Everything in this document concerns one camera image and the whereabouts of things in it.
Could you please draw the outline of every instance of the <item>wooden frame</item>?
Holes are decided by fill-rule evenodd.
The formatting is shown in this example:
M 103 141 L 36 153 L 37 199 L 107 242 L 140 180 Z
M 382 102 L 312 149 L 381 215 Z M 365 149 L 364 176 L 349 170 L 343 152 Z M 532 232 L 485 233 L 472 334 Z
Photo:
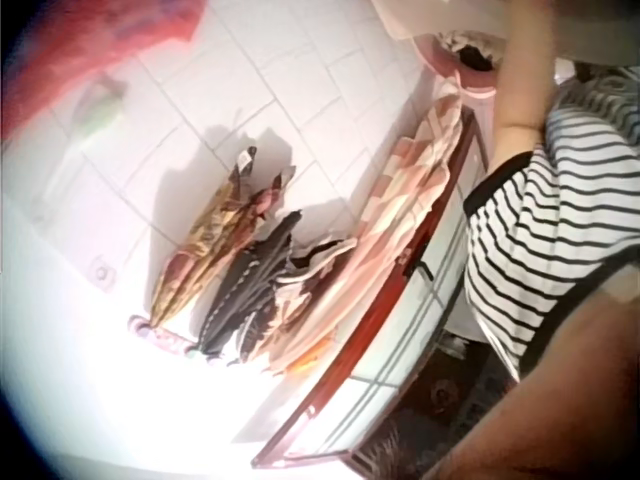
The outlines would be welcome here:
M 403 254 L 398 258 L 395 267 L 381 288 L 381 292 L 384 292 L 384 294 L 378 295 L 375 298 L 362 320 L 360 320 L 318 383 L 252 460 L 251 465 L 253 468 L 300 467 L 330 460 L 345 461 L 345 463 L 353 468 L 353 452 L 357 450 L 357 447 L 359 447 L 362 442 L 354 449 L 322 455 L 316 454 L 287 458 L 286 452 L 294 444 L 305 426 L 320 414 L 343 382 L 349 377 L 402 295 L 413 271 L 413 265 L 422 257 L 429 240 L 433 236 L 442 218 L 449 198 L 456 189 L 464 160 L 467 157 L 474 138 L 479 139 L 478 143 L 480 145 L 482 162 L 486 167 L 487 158 L 484 143 L 482 142 L 478 122 L 471 109 L 463 108 L 462 123 L 462 136 L 449 160 L 450 181 L 443 194 L 433 204 L 431 212 L 426 216 L 422 225 L 418 227 Z M 387 405 L 383 414 L 380 415 L 374 424 L 374 427 L 377 427 L 379 422 L 392 410 L 397 401 L 407 391 L 423 365 L 421 361 L 413 367 L 407 379 L 398 389 L 398 395 Z

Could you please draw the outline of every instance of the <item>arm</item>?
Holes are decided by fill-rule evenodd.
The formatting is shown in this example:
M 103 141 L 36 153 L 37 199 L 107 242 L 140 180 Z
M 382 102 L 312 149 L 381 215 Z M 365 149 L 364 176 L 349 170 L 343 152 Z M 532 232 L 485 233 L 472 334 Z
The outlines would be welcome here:
M 511 0 L 509 24 L 498 74 L 489 172 L 542 141 L 554 92 L 554 0 Z

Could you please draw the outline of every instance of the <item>person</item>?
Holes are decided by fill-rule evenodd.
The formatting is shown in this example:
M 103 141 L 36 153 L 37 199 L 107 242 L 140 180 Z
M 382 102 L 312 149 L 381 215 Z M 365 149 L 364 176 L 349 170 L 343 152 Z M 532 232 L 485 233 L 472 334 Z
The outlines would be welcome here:
M 520 383 L 425 479 L 640 478 L 638 70 L 556 87 L 554 29 L 553 0 L 511 0 L 464 205 L 467 298 Z

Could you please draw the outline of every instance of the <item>red fabric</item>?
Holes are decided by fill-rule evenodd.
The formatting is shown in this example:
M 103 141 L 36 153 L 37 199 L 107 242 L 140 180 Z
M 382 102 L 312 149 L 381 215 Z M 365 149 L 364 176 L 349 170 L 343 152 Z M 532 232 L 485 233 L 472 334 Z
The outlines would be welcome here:
M 168 38 L 189 41 L 206 0 L 58 0 L 5 75 L 2 139 L 87 74 Z

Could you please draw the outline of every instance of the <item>black and white striped top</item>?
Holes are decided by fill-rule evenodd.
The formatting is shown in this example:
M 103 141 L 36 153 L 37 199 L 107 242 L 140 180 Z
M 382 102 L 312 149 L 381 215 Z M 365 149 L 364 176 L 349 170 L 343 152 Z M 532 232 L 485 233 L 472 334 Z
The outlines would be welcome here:
M 545 324 L 564 320 L 563 300 L 608 258 L 637 255 L 638 88 L 636 69 L 564 84 L 545 144 L 503 164 L 465 201 L 467 298 L 515 378 L 544 351 Z

